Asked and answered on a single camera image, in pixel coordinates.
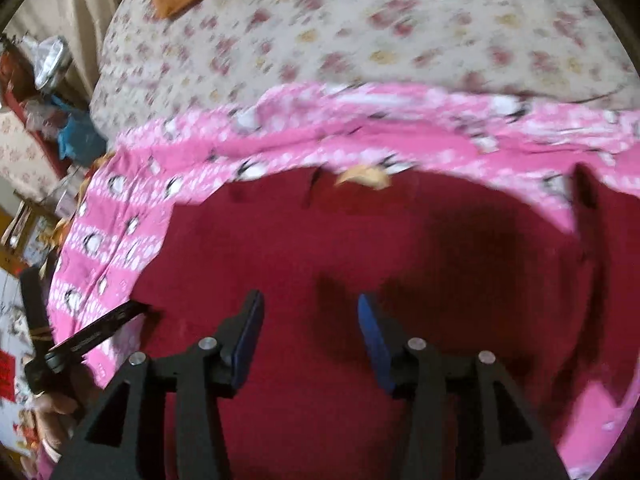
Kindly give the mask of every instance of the red paper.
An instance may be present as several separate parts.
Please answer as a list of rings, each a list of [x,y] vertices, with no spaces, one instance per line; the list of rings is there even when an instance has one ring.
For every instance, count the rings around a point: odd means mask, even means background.
[[[0,350],[0,397],[15,402],[15,357]]]

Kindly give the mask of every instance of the beige curtain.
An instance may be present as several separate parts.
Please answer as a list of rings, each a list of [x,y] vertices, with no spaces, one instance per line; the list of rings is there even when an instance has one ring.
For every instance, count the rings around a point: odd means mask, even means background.
[[[39,41],[64,36],[74,58],[67,81],[89,101],[98,82],[102,42],[121,1],[26,0],[6,33],[21,38],[28,32]]]

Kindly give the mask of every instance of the bed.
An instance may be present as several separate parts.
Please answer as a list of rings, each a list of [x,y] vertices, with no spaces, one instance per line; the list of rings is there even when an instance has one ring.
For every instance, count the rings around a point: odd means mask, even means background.
[[[640,115],[618,111],[640,108],[640,77],[593,0],[202,0],[171,21],[155,19],[151,0],[124,0],[91,108],[116,156],[94,176],[61,252],[49,298],[58,339],[127,299],[175,202],[201,202],[227,180],[340,171],[392,150],[508,190],[564,230],[562,176],[579,160],[640,194]],[[439,122],[473,149],[460,162],[453,137],[394,147],[343,138],[339,126],[376,114]],[[308,132],[286,135],[319,122],[334,127],[322,146]],[[505,143],[520,150],[517,164],[478,162]],[[142,221],[155,227],[138,231]],[[102,384],[139,334],[133,323],[89,355]],[[618,405],[598,383],[585,389],[559,446],[572,478],[597,470],[639,394],[638,370]]]

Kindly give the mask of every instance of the maroon fabric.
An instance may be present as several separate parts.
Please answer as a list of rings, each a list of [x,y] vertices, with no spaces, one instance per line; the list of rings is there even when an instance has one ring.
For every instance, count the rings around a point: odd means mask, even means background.
[[[495,352],[555,436],[603,358],[621,384],[629,377],[629,355],[617,352],[637,354],[637,343],[616,346],[609,328],[624,325],[634,299],[609,291],[619,303],[603,302],[594,290],[618,282],[605,282],[593,215],[580,216],[580,234],[591,233],[580,239],[463,179],[405,172],[384,191],[334,181],[293,170],[176,206],[132,294],[163,314],[143,348],[158,357],[213,334],[251,288],[263,291],[248,383],[220,406],[236,478],[387,477],[403,404],[374,381],[356,319],[363,291],[443,352]],[[598,218],[619,230],[606,236],[629,232],[609,216],[620,202],[635,218],[638,200],[598,192],[613,208]],[[636,334],[635,318],[626,322]]]

